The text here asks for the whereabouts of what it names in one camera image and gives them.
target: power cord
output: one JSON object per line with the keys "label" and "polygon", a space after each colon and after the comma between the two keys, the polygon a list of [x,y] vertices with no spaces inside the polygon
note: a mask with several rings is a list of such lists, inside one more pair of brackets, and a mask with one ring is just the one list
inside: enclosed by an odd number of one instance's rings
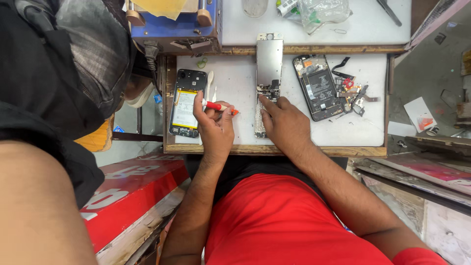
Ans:
{"label": "power cord", "polygon": [[163,47],[156,41],[144,41],[144,47],[146,52],[145,57],[147,59],[147,64],[149,65],[149,69],[152,72],[152,78],[154,80],[155,88],[157,89],[159,95],[163,98],[162,91],[160,90],[159,85],[157,83],[157,74],[155,73],[155,61],[157,60],[157,54],[163,51]]}

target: phone battery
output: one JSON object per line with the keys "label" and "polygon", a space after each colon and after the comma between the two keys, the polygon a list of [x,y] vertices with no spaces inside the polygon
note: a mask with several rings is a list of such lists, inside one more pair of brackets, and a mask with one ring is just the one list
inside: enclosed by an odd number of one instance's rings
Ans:
{"label": "phone battery", "polygon": [[318,112],[339,104],[329,70],[321,70],[312,74],[303,74],[306,90],[312,104],[313,112]]}

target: red sign board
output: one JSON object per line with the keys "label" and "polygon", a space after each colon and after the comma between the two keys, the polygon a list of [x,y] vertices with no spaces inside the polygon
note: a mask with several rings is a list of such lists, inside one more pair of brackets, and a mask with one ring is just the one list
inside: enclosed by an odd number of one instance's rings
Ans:
{"label": "red sign board", "polygon": [[105,182],[80,210],[95,253],[188,178],[182,156],[147,155],[100,168]]}

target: screwdriver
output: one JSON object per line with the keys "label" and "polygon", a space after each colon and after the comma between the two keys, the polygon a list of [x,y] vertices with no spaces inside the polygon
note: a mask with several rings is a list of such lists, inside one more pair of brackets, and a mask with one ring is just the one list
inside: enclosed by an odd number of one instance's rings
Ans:
{"label": "screwdriver", "polygon": [[[227,108],[227,107],[224,106],[224,105],[216,104],[216,103],[213,103],[213,102],[211,102],[211,101],[206,101],[205,99],[203,99],[203,100],[201,101],[201,103],[202,103],[203,106],[206,106],[207,108],[213,108],[213,109],[215,109],[215,110],[224,111],[224,110]],[[233,110],[231,111],[231,114],[234,115],[234,116],[237,115],[237,113],[239,113],[239,111],[236,110],[236,109],[233,109]]]}

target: phone parts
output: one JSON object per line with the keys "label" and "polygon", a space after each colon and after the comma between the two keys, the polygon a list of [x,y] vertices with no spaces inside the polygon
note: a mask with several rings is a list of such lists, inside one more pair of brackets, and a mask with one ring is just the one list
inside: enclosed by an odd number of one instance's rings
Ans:
{"label": "phone parts", "polygon": [[280,97],[281,66],[283,61],[283,35],[260,33],[257,36],[257,88],[255,92],[255,137],[268,138],[260,110],[259,95],[276,104]]}
{"label": "phone parts", "polygon": [[301,55],[293,66],[314,121],[343,112],[325,55]]}
{"label": "phone parts", "polygon": [[169,133],[185,137],[198,136],[198,122],[193,116],[196,93],[206,87],[206,73],[180,69],[177,72]]}

